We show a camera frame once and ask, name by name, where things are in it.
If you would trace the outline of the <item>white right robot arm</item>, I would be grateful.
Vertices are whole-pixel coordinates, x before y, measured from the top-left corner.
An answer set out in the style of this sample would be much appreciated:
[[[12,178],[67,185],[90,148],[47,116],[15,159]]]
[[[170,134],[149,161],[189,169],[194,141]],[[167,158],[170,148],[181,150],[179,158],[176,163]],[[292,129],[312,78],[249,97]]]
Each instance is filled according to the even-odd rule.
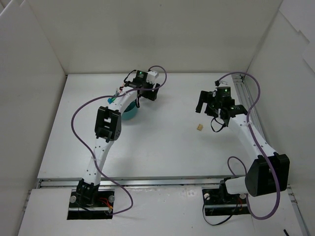
[[[290,160],[286,154],[278,154],[260,135],[247,117],[246,108],[235,103],[230,87],[217,87],[214,91],[201,91],[195,111],[220,118],[244,146],[252,164],[244,177],[226,179],[218,189],[218,197],[228,203],[236,194],[253,197],[275,193],[287,188]]]

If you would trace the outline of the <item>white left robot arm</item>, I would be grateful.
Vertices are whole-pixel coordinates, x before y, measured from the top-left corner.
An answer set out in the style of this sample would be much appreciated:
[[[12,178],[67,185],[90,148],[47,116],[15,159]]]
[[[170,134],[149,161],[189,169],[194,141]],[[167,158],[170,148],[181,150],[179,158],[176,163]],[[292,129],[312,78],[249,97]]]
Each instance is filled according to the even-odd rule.
[[[132,109],[132,104],[137,107],[140,97],[151,101],[156,100],[159,88],[166,82],[156,83],[159,73],[152,68],[146,72],[141,70],[132,72],[135,73],[135,77],[131,81],[125,77],[123,85],[116,90],[114,95],[104,95],[86,102],[75,111],[71,118],[74,136],[91,153],[91,160],[76,188],[76,192],[81,194],[81,201],[89,207],[94,206],[98,201],[97,191],[101,178],[105,176],[102,169],[112,145],[121,135],[123,114]],[[103,98],[108,99],[109,105],[98,108],[94,126],[95,146],[91,148],[75,131],[74,120],[83,108]]]

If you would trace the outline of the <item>small wooden block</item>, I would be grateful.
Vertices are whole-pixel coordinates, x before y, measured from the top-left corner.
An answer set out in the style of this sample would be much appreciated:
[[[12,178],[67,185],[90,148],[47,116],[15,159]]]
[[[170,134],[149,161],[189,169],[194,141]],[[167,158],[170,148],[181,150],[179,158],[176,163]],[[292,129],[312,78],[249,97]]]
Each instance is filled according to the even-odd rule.
[[[198,127],[197,127],[197,130],[201,131],[202,129],[203,129],[203,125],[199,124]]]

